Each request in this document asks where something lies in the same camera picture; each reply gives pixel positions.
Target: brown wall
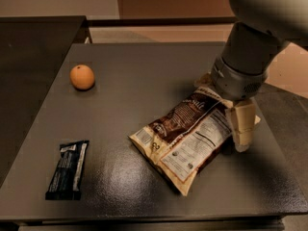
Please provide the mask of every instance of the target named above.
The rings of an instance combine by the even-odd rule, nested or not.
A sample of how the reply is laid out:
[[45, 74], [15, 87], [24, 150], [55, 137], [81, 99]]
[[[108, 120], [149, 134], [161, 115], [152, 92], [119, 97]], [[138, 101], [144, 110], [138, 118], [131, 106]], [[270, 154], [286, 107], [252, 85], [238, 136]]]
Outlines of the brown wall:
[[234, 16], [229, 0], [118, 0], [121, 18]]

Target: orange ball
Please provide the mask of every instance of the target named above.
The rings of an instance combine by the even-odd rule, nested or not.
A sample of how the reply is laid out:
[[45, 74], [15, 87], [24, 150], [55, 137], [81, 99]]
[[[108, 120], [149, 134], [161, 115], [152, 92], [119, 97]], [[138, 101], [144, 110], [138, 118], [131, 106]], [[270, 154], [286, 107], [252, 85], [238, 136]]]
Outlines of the orange ball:
[[69, 78], [71, 84], [78, 90], [88, 90], [93, 87], [95, 83], [95, 77], [92, 69], [83, 64], [74, 66], [70, 70]]

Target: robotic arm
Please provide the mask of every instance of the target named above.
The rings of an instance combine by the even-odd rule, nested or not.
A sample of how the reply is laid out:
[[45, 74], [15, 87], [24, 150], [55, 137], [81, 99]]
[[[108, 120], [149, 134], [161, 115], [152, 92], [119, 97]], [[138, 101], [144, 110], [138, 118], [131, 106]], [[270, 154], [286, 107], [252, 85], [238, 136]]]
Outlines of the robotic arm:
[[257, 94], [272, 59], [289, 42], [308, 50], [308, 0], [230, 0], [241, 21], [217, 57], [211, 78], [218, 94], [239, 101]]

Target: black package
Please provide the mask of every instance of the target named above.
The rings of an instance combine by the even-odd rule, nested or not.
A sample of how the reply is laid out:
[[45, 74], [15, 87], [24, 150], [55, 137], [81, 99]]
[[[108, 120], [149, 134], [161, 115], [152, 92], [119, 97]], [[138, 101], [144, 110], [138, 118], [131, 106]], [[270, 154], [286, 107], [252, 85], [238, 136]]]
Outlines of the black package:
[[60, 145], [61, 159], [45, 195], [46, 200], [79, 200], [80, 180], [89, 141]]

